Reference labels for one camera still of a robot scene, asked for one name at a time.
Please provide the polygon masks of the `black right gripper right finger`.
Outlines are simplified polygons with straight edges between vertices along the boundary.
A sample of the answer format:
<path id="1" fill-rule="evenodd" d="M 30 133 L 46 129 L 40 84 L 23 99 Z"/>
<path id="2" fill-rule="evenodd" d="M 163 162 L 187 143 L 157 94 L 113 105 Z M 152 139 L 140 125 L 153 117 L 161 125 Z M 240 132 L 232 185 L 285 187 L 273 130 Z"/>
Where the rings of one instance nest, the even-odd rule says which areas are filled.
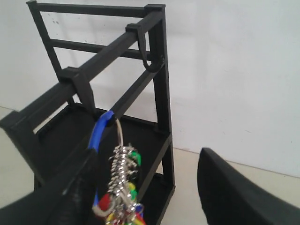
<path id="1" fill-rule="evenodd" d="M 202 148 L 197 187 L 209 225 L 298 225 L 300 209 L 262 189 L 210 148 Z"/>

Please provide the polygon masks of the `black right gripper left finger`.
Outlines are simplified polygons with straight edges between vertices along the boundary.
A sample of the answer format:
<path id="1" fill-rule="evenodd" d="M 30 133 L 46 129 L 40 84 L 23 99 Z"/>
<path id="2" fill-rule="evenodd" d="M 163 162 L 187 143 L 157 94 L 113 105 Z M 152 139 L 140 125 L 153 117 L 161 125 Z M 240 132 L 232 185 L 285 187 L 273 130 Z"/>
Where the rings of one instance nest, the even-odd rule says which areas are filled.
<path id="1" fill-rule="evenodd" d="M 86 225 L 96 191 L 98 157 L 86 151 L 68 168 L 0 210 L 2 225 Z"/>

